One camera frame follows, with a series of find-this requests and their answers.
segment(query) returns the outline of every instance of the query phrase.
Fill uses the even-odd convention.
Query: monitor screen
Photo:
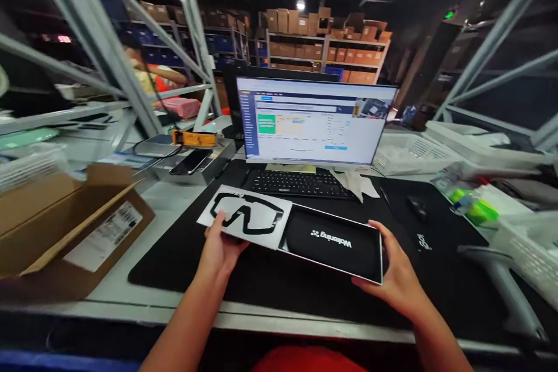
[[[370,165],[395,86],[238,77],[249,163]]]

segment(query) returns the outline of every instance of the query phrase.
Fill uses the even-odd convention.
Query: pink item
[[[176,112],[181,119],[188,119],[196,116],[199,112],[199,108],[202,106],[197,99],[185,99],[179,97],[163,99],[163,102],[168,110]],[[163,110],[161,102],[157,101],[155,106],[158,109]]]

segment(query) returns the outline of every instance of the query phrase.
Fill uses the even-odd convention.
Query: black desk mat
[[[205,239],[196,220],[221,184],[239,187],[248,165],[232,161],[131,270],[137,285],[184,292],[198,267]],[[461,244],[486,245],[471,225],[449,210],[444,197],[430,184],[371,178],[388,194],[399,222],[382,199],[365,196],[364,204],[320,198],[293,202],[365,223],[386,225],[409,254],[428,296],[458,338],[513,345],[502,329],[506,309],[484,272],[456,253]],[[426,203],[429,217],[420,223],[405,202],[414,195]],[[432,250],[419,245],[417,234]],[[521,283],[547,334],[558,342],[558,314],[529,286]],[[308,263],[281,252],[251,245],[233,271],[225,300],[318,316],[411,330],[411,324],[383,301],[354,286],[346,274]]]

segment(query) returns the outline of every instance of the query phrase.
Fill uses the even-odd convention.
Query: ski goggle cutout
[[[228,227],[240,215],[244,215],[242,232],[246,235],[271,234],[283,217],[281,208],[250,195],[220,193],[215,197],[210,213],[215,218],[220,210],[232,214],[228,220],[223,221],[223,227]]]

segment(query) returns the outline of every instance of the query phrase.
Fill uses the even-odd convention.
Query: desk
[[[235,158],[244,158],[243,149]],[[428,181],[431,175],[402,176],[407,180]],[[143,193],[156,217],[111,269],[97,288],[84,300],[45,305],[2,305],[0,309],[55,316],[131,321],[140,324],[166,324],[182,294],[141,287],[128,283],[130,270],[167,231],[204,187],[158,182]],[[310,316],[261,306],[224,301],[214,324],[218,328],[274,332],[327,338],[414,343],[407,330],[377,327],[348,321]],[[518,353],[517,349],[468,340],[460,340],[465,350]]]

